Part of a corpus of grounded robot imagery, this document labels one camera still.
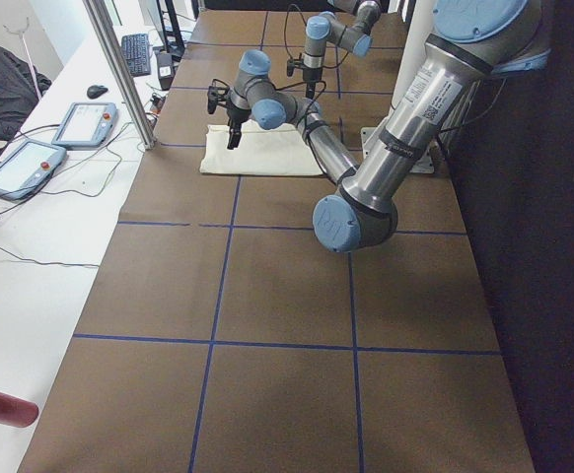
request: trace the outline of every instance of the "white mat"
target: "white mat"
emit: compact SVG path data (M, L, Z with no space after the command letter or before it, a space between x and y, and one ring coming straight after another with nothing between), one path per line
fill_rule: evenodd
M312 151L293 125L263 130L249 120L239 147L228 150L228 126L208 125L200 172L249 175L320 175Z

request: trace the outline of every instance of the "tablet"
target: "tablet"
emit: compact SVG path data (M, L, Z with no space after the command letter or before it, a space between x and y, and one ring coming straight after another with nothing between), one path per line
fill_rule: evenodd
M113 103L72 103L52 144L66 149L98 148L113 128L116 115L116 105Z
M22 199L42 188L66 156L60 146L25 141L0 163L0 197Z

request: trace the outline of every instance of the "red cylinder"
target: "red cylinder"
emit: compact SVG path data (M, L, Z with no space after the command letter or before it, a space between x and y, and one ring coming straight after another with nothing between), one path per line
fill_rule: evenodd
M27 427L39 415L34 402L0 392L0 424L13 427Z

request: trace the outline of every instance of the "white desk surface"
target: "white desk surface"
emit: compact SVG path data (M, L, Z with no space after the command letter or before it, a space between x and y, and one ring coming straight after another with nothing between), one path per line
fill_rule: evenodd
M156 37L150 34L152 41ZM153 92L147 84L159 87L154 57L152 75L135 82L146 102ZM118 121L110 135L114 136L131 118L95 37L87 38L70 59L22 131L61 122L70 103L89 101L86 90L93 84L109 88L96 101L113 101L118 106ZM54 132L33 137L50 142ZM122 156L122 162L99 197L39 194L1 216L0 246L40 261L99 264L144 150L133 124L110 148ZM63 169L92 153L70 151ZM117 156L102 151L53 178L44 191L97 193L117 162ZM0 211L11 205L0 200ZM43 409L96 274L96 268L18 262L0 251L0 391L29 399ZM35 427L36 423L23 429L0 425L0 473L18 469Z

